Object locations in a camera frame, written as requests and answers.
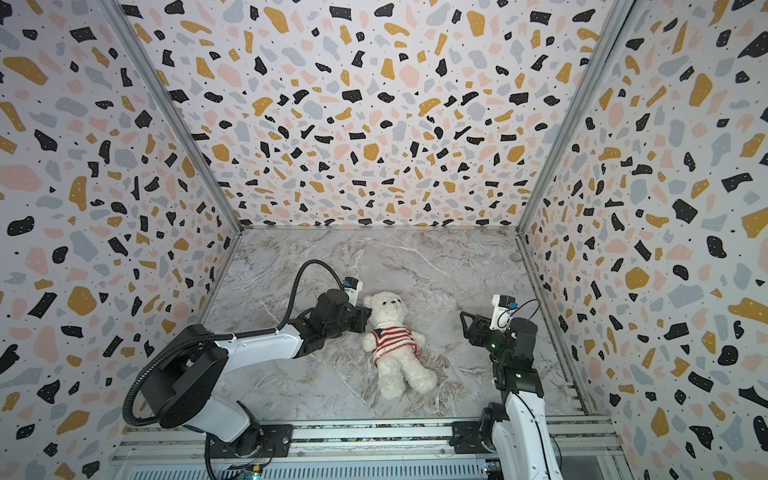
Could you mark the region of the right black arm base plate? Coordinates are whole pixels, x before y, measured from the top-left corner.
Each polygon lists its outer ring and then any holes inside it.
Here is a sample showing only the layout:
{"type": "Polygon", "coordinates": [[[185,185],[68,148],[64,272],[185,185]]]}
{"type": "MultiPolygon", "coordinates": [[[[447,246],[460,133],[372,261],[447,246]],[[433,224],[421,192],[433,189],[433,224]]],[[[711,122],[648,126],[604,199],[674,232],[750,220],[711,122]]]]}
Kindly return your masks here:
{"type": "Polygon", "coordinates": [[[509,421],[455,421],[451,424],[449,445],[457,454],[511,453],[513,443],[509,421]]]}

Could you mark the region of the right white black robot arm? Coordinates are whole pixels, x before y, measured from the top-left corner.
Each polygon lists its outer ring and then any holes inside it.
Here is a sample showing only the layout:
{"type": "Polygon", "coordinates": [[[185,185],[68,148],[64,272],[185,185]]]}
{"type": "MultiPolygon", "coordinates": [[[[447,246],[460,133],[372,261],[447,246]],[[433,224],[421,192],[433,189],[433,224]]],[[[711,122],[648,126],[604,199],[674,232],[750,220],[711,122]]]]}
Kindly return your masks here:
{"type": "Polygon", "coordinates": [[[501,401],[489,403],[474,430],[452,445],[496,453],[504,479],[560,479],[559,448],[548,430],[544,390],[533,366],[538,327],[522,317],[500,330],[481,315],[462,311],[459,318],[464,338],[489,353],[501,401]]]}

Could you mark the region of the white plush teddy bear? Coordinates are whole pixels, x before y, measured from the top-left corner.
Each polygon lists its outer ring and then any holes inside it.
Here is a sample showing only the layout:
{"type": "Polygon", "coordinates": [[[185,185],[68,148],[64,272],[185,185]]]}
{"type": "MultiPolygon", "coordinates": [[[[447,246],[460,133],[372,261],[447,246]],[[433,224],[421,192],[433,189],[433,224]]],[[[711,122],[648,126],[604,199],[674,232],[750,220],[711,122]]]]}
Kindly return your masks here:
{"type": "Polygon", "coordinates": [[[368,322],[372,330],[364,335],[362,347],[377,369],[381,397],[399,399],[407,386],[419,394],[434,390],[437,374],[417,358],[426,337],[405,325],[408,309],[402,298],[384,291],[367,296],[364,306],[371,311],[368,322]]]}

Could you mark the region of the red white striped knit sweater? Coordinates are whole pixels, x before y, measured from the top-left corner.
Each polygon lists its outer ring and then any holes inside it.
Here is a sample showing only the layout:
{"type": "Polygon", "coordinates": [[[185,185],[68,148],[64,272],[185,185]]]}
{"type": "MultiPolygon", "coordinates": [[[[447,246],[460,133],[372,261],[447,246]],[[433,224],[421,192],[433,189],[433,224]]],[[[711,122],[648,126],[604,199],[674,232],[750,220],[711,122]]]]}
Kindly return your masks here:
{"type": "Polygon", "coordinates": [[[372,360],[375,365],[378,365],[382,357],[404,347],[410,347],[414,355],[418,353],[413,331],[406,327],[378,328],[371,332],[371,337],[374,342],[372,360]]]}

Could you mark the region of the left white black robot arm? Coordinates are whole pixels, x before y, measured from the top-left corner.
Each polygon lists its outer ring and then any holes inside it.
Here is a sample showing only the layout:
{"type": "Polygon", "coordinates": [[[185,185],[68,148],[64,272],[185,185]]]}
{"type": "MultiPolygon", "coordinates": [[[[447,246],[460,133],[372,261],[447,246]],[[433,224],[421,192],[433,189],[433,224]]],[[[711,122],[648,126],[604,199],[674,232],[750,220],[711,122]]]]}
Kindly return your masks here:
{"type": "Polygon", "coordinates": [[[267,447],[267,434],[242,403],[214,393],[221,377],[265,362],[304,357],[346,332],[363,333],[371,309],[346,288],[321,294],[314,307],[279,327],[213,333],[201,324],[181,331],[137,374],[123,403],[124,421],[202,432],[237,457],[267,447]]]}

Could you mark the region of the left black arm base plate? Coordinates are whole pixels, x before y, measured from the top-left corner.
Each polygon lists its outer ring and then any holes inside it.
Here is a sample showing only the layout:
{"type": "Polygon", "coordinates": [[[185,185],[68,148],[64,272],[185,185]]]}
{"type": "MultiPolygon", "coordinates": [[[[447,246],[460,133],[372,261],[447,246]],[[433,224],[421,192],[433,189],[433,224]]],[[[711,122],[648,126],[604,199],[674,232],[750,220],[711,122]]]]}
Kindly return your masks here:
{"type": "Polygon", "coordinates": [[[284,458],[288,455],[293,432],[293,424],[259,424],[248,427],[229,443],[212,436],[206,450],[211,459],[284,458]]]}

